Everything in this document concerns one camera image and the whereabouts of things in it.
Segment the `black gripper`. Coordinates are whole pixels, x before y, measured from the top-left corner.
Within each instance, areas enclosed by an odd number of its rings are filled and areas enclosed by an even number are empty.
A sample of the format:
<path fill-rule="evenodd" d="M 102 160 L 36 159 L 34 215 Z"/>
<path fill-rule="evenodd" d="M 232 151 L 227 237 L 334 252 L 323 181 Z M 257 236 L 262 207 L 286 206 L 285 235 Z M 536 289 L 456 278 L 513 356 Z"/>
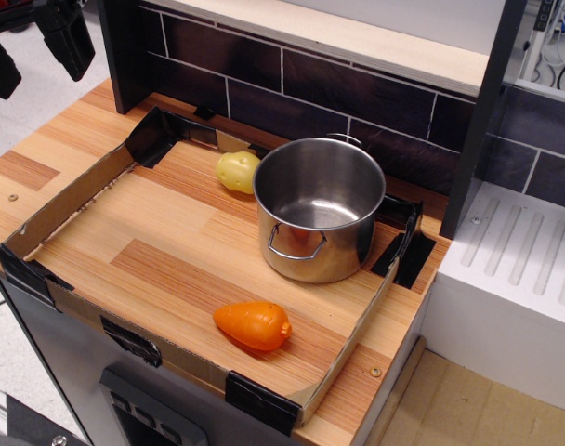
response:
<path fill-rule="evenodd" d="M 0 0 L 0 33 L 36 23 L 56 60 L 79 82 L 96 55 L 82 1 Z M 0 43 L 0 99 L 9 99 L 21 82 L 16 64 Z"/>

